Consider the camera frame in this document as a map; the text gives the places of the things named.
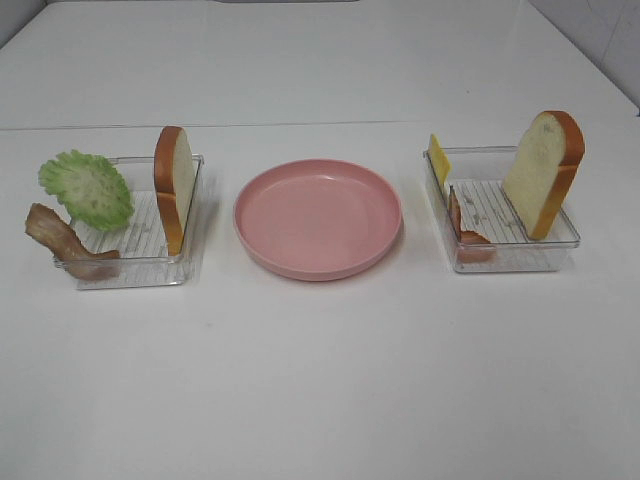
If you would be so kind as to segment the yellow cheese slice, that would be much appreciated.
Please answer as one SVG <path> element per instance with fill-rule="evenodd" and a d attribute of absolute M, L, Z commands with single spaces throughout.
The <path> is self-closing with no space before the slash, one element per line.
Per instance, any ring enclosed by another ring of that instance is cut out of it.
<path fill-rule="evenodd" d="M 430 135 L 427 154 L 440 190 L 443 195 L 447 195 L 446 180 L 451 170 L 451 163 L 435 134 Z"/>

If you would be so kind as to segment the bread slice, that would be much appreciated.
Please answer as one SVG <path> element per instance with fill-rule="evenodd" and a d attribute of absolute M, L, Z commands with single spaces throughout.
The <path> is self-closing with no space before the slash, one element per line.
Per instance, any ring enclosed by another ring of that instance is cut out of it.
<path fill-rule="evenodd" d="M 170 256 L 181 252 L 195 183 L 192 152 L 185 130 L 165 126 L 154 153 L 154 186 Z"/>
<path fill-rule="evenodd" d="M 502 189 L 530 239 L 550 232 L 584 153 L 582 131 L 565 111 L 539 113 L 523 134 Z"/>

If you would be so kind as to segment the right clear plastic container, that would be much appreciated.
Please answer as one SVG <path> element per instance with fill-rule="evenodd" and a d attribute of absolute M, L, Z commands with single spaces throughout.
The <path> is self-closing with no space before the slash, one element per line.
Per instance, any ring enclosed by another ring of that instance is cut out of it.
<path fill-rule="evenodd" d="M 513 164 L 515 146 L 446 147 L 452 165 L 443 195 L 427 152 L 428 198 L 451 267 L 458 273 L 551 272 L 559 270 L 580 236 L 567 214 L 561 210 L 548 235 L 530 239 L 518 215 L 502 190 L 502 180 Z M 495 256 L 484 263 L 461 263 L 458 241 L 448 213 L 449 187 L 453 186 L 462 211 L 462 228 L 488 239 Z"/>

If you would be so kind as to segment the pink round plate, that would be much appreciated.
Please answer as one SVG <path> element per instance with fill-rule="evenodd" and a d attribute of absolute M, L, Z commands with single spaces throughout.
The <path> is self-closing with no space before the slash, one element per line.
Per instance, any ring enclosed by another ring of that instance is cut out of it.
<path fill-rule="evenodd" d="M 330 159 L 269 169 L 239 193 L 234 226 L 247 254 L 278 275 L 331 281 L 359 274 L 394 246 L 398 195 L 380 175 Z"/>

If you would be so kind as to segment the left clear plastic container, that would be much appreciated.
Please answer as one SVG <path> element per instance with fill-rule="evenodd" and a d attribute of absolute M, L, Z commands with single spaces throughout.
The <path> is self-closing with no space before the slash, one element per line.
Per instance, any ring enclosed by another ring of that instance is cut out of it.
<path fill-rule="evenodd" d="M 137 288 L 180 285 L 193 278 L 202 260 L 209 214 L 214 206 L 212 192 L 203 183 L 204 157 L 192 156 L 195 184 L 186 224 L 182 251 L 170 256 L 153 179 L 151 157 L 114 157 L 110 162 L 124 177 L 134 203 L 134 213 L 124 229 L 101 232 L 81 221 L 70 222 L 82 245 L 91 252 L 117 250 L 118 259 L 64 262 L 54 258 L 54 265 L 71 272 L 80 268 L 92 274 L 78 279 L 79 290 Z"/>

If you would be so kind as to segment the bacon strip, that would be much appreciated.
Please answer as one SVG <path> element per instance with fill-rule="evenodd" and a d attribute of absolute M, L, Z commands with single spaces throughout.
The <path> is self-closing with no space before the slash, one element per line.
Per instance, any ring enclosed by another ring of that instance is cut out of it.
<path fill-rule="evenodd" d="M 102 261 L 119 259 L 120 253 L 117 250 L 90 252 L 83 246 L 75 231 L 53 209 L 41 203 L 31 205 L 25 220 L 25 233 L 48 248 L 76 279 L 99 281 L 120 274 L 118 265 L 102 264 Z"/>
<path fill-rule="evenodd" d="M 462 211 L 453 186 L 449 187 L 448 213 L 456 240 L 459 243 L 457 258 L 461 263 L 484 263 L 495 256 L 495 248 L 481 234 L 462 228 Z"/>

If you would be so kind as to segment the clear plastic container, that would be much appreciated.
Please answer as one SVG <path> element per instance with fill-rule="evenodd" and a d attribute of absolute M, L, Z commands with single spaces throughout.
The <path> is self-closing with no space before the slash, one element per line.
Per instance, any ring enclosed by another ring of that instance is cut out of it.
<path fill-rule="evenodd" d="M 502 190 L 502 180 L 513 164 L 515 146 L 446 147 L 452 165 L 443 195 L 427 152 L 428 198 L 451 267 L 458 273 L 551 272 L 559 270 L 580 236 L 567 214 L 561 210 L 548 235 L 530 239 L 518 215 Z M 461 263 L 458 241 L 448 213 L 449 187 L 453 186 L 462 211 L 462 228 L 488 239 L 495 256 L 484 263 Z"/>
<path fill-rule="evenodd" d="M 209 214 L 214 206 L 212 192 L 203 183 L 204 157 L 192 156 L 195 184 L 186 224 L 182 251 L 170 256 L 153 179 L 151 157 L 114 157 L 110 162 L 124 177 L 134 203 L 134 213 L 124 229 L 101 232 L 81 221 L 70 222 L 82 245 L 91 252 L 117 250 L 118 259 L 64 262 L 54 258 L 54 265 L 71 272 L 80 268 L 92 274 L 78 279 L 79 290 L 137 288 L 180 285 L 193 278 L 202 260 Z"/>

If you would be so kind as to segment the green lettuce leaf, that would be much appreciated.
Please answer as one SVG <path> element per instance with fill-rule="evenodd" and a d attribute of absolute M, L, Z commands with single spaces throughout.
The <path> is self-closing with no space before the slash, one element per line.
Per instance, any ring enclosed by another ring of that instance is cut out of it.
<path fill-rule="evenodd" d="M 127 226 L 134 213 L 124 177 L 101 155 L 75 149 L 59 153 L 41 165 L 38 182 L 72 219 L 100 231 Z"/>

